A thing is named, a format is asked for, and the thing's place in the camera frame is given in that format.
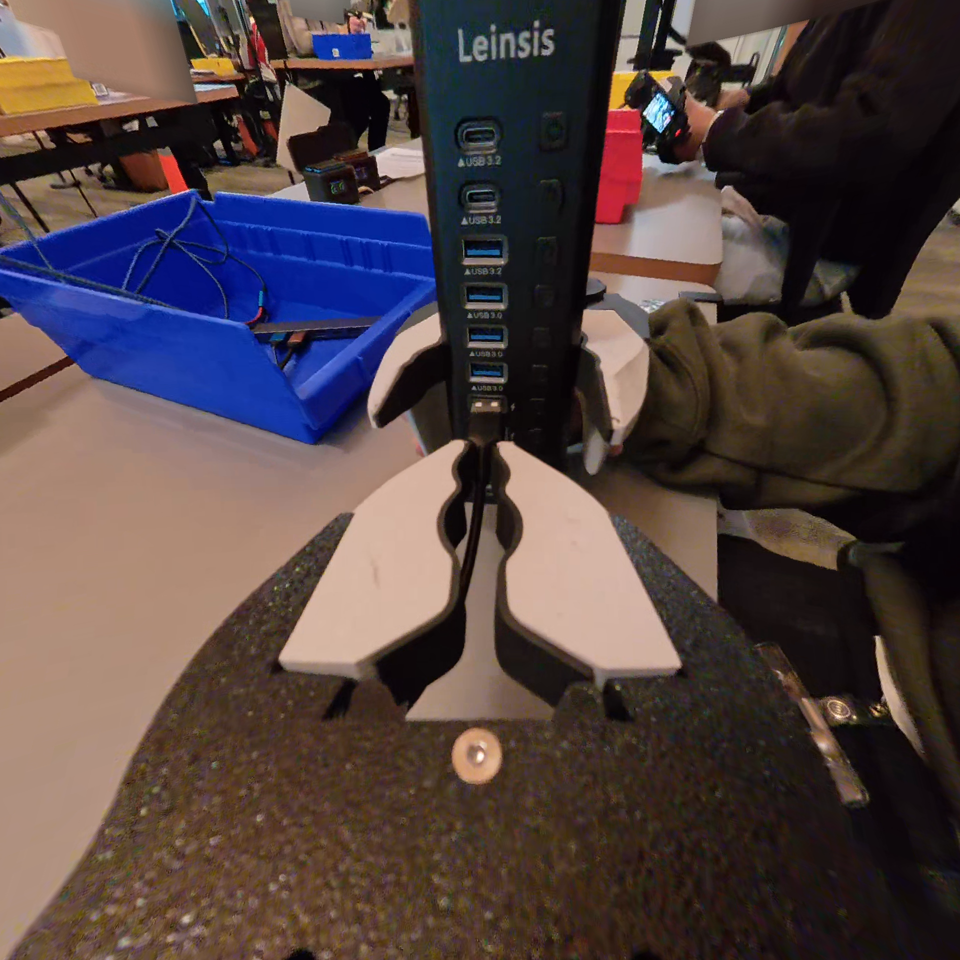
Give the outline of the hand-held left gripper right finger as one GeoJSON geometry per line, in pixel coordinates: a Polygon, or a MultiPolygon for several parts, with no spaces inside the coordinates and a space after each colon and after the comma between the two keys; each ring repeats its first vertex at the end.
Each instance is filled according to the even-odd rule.
{"type": "Polygon", "coordinates": [[[558,707],[568,689],[670,677],[682,667],[604,507],[513,442],[495,446],[499,666],[558,707]]]}

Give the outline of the yellow plastic bin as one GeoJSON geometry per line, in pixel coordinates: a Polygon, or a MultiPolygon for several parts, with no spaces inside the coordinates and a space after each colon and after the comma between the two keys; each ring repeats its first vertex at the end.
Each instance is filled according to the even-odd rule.
{"type": "Polygon", "coordinates": [[[1,114],[97,106],[92,84],[73,74],[64,56],[1,58],[1,114]]]}

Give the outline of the small blue plastic bin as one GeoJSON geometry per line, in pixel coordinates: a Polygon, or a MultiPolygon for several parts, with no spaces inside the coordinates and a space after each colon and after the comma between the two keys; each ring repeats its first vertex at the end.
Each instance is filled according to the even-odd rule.
{"type": "Polygon", "coordinates": [[[374,55],[373,38],[367,32],[312,32],[315,57],[323,62],[356,62],[374,55]]]}

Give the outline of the black battery charger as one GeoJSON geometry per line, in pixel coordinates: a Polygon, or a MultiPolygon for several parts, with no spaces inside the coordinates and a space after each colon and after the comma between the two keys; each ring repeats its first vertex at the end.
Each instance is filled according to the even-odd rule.
{"type": "Polygon", "coordinates": [[[333,159],[349,166],[354,172],[360,194],[371,194],[382,188],[377,158],[366,150],[340,151],[333,159]]]}

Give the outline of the wooden background table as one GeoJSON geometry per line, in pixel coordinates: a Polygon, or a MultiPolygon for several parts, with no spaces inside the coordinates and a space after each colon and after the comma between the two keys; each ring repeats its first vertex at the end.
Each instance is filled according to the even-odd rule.
{"type": "Polygon", "coordinates": [[[241,94],[232,82],[195,86],[194,102],[175,102],[116,93],[101,102],[4,114],[1,136],[52,134],[92,127],[86,142],[64,142],[51,149],[4,155],[2,186],[17,186],[40,177],[111,163],[134,154],[168,152],[186,185],[210,198],[210,188],[195,154],[221,142],[230,146],[226,116],[234,112],[241,94]]]}

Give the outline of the large blue plastic bin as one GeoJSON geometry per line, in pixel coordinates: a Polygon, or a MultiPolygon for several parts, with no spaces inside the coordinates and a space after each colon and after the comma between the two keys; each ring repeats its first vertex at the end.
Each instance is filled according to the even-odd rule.
{"type": "Polygon", "coordinates": [[[436,293],[422,215],[195,191],[5,246],[1,288],[91,378],[307,445],[436,293]],[[348,340],[250,330],[371,316],[348,340]]]}

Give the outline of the white leaning board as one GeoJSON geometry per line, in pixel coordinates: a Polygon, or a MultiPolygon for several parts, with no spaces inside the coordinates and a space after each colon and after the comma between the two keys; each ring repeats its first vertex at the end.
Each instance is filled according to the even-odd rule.
{"type": "Polygon", "coordinates": [[[276,163],[289,174],[292,183],[296,181],[298,170],[289,149],[289,139],[311,134],[318,128],[326,126],[329,121],[330,109],[324,103],[300,89],[292,81],[284,85],[276,163]]]}

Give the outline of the red plastic bin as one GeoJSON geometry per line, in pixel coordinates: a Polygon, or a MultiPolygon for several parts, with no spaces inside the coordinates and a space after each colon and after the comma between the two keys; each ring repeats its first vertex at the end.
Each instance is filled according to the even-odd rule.
{"type": "Polygon", "coordinates": [[[643,178],[642,116],[622,107],[607,113],[601,174],[595,208],[598,225],[619,224],[637,203],[643,178]]]}

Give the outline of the black tower USB hub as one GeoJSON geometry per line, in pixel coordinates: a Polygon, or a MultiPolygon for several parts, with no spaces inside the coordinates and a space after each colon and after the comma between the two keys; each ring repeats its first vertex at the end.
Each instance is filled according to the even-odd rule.
{"type": "Polygon", "coordinates": [[[411,2],[453,436],[562,470],[586,308],[618,1],[411,2]]]}

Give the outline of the white plastic bag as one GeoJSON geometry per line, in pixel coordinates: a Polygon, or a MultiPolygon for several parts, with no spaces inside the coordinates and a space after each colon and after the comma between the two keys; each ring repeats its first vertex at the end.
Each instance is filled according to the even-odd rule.
{"type": "MultiPolygon", "coordinates": [[[[759,213],[733,186],[721,189],[723,259],[714,290],[727,306],[774,306],[781,301],[789,248],[787,224],[759,213]]],[[[857,280],[860,268],[821,259],[801,306],[822,306],[857,280]]]]}

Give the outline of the person's right forearm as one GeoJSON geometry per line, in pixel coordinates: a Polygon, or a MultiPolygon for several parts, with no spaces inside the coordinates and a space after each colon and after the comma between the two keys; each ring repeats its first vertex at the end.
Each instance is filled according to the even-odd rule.
{"type": "Polygon", "coordinates": [[[645,399],[623,455],[733,509],[958,512],[956,316],[716,325],[692,301],[650,318],[645,399]]]}

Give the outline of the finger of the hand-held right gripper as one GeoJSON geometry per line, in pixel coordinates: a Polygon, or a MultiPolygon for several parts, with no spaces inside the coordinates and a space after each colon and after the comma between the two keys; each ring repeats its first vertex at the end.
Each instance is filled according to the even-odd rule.
{"type": "Polygon", "coordinates": [[[649,384],[646,340],[613,309],[583,313],[581,327],[582,462],[599,474],[636,426],[649,384]]]}
{"type": "Polygon", "coordinates": [[[450,342],[438,302],[414,311],[387,347],[367,396],[371,426],[383,429],[410,414],[450,377],[450,342]]]}

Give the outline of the slim grey USB hub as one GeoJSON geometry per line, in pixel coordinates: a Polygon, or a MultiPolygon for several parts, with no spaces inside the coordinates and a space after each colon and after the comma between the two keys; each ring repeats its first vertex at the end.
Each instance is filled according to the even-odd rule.
{"type": "Polygon", "coordinates": [[[370,316],[286,321],[261,320],[250,325],[249,329],[258,340],[264,342],[283,342],[290,338],[303,341],[349,340],[361,336],[381,319],[379,316],[370,316]]]}

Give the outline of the white paper sheet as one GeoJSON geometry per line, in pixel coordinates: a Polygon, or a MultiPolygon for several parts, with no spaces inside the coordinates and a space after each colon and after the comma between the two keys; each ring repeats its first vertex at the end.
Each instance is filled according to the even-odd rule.
{"type": "Polygon", "coordinates": [[[380,180],[390,184],[417,179],[426,174],[426,160],[421,139],[376,150],[371,157],[376,162],[380,180]]]}

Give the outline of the small black battery boxes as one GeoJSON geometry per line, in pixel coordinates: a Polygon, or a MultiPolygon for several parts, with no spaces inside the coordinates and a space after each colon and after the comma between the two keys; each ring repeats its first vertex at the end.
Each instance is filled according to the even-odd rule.
{"type": "Polygon", "coordinates": [[[332,160],[308,165],[302,175],[312,203],[355,206],[360,202],[356,170],[348,162],[332,160]]]}

